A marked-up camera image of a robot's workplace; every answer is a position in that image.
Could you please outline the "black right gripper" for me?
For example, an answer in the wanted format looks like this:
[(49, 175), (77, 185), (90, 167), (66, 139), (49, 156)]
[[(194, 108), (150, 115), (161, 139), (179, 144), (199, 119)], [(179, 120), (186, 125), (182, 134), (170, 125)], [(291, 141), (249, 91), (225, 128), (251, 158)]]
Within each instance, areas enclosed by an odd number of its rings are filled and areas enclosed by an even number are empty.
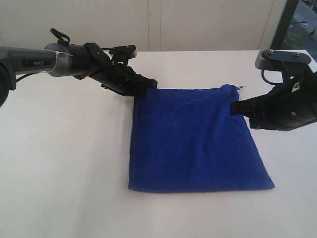
[(230, 104), (232, 116), (249, 118), (250, 128), (291, 131), (317, 121), (317, 73), (290, 88)]

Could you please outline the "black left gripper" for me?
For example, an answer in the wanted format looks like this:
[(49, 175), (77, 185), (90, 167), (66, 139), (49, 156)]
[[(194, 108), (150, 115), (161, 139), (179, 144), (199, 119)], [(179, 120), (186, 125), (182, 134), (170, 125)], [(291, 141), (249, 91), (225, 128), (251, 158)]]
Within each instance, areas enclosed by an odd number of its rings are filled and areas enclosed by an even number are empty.
[(146, 89), (157, 89), (158, 86), (156, 80), (137, 74), (123, 64), (105, 66), (89, 77), (101, 83), (103, 88), (125, 97), (146, 97)]

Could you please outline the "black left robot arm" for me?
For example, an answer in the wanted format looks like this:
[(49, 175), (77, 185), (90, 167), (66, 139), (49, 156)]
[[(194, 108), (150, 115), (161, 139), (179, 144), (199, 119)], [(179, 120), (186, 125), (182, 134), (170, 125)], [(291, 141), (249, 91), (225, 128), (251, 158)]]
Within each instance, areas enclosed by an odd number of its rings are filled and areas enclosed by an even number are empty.
[(128, 61), (136, 57), (134, 45), (100, 48), (96, 43), (66, 45), (52, 43), (43, 50), (1, 47), (0, 103), (4, 104), (17, 82), (37, 74), (52, 77), (89, 77), (125, 97), (144, 97), (148, 89), (156, 89), (157, 81), (137, 74)]

